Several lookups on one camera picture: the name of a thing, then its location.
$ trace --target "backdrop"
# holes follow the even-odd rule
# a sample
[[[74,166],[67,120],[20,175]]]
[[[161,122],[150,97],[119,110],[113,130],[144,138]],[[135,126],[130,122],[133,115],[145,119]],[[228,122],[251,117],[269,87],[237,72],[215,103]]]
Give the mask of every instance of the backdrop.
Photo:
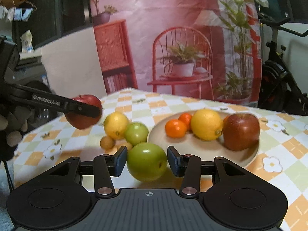
[[[256,106],[253,0],[91,0],[107,93],[125,87]]]

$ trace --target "small brown fruit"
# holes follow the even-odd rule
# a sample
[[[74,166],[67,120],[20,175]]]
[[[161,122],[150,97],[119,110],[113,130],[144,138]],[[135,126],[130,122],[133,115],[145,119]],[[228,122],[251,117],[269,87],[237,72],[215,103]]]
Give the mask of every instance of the small brown fruit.
[[[115,141],[109,136],[104,136],[100,141],[100,147],[105,150],[112,149],[114,145]]]

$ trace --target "metal screw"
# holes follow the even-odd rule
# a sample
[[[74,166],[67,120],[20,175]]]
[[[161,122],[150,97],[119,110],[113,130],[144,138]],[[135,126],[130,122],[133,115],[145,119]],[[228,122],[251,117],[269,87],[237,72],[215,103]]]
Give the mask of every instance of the metal screw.
[[[112,193],[112,189],[109,187],[101,187],[97,190],[100,195],[109,195]]]
[[[185,187],[182,189],[182,193],[186,195],[194,195],[197,190],[194,187]]]

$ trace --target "tangerine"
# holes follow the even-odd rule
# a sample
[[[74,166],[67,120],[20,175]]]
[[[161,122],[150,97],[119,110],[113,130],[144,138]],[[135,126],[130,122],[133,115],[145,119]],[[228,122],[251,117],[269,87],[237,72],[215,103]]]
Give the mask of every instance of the tangerine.
[[[165,125],[166,135],[171,138],[182,138],[187,132],[187,126],[184,122],[173,119]]]
[[[191,121],[191,119],[192,119],[192,116],[191,116],[190,113],[183,113],[183,114],[181,114],[180,117],[179,117],[179,120],[180,120],[181,122],[184,122],[184,123],[185,123],[185,125],[186,125],[186,127],[187,127],[187,131],[190,130],[190,121]]]

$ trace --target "checkered tablecloth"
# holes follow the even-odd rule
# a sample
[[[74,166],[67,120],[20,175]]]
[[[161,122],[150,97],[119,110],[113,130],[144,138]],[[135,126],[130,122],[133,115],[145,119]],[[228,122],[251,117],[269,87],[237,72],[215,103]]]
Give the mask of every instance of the checkered tablecloth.
[[[104,118],[114,111],[123,112],[131,121],[143,122],[150,129],[165,117],[182,111],[227,108],[228,113],[251,112],[260,120],[260,151],[247,169],[280,188],[287,196],[289,209],[281,228],[284,231],[308,230],[308,117],[135,89],[118,91],[102,98],[101,102],[104,116],[89,129],[75,129],[62,116],[27,134],[14,157],[16,186],[69,157],[92,160],[103,154],[100,139],[105,133],[101,125]],[[58,152],[50,156],[50,149]],[[126,167],[122,176],[112,180],[115,188],[157,186],[136,181]],[[166,183],[169,182],[160,181],[160,185]],[[181,181],[177,178],[172,183],[179,187]],[[210,179],[201,180],[202,191],[211,185]],[[85,177],[83,186],[93,191],[93,178]]]

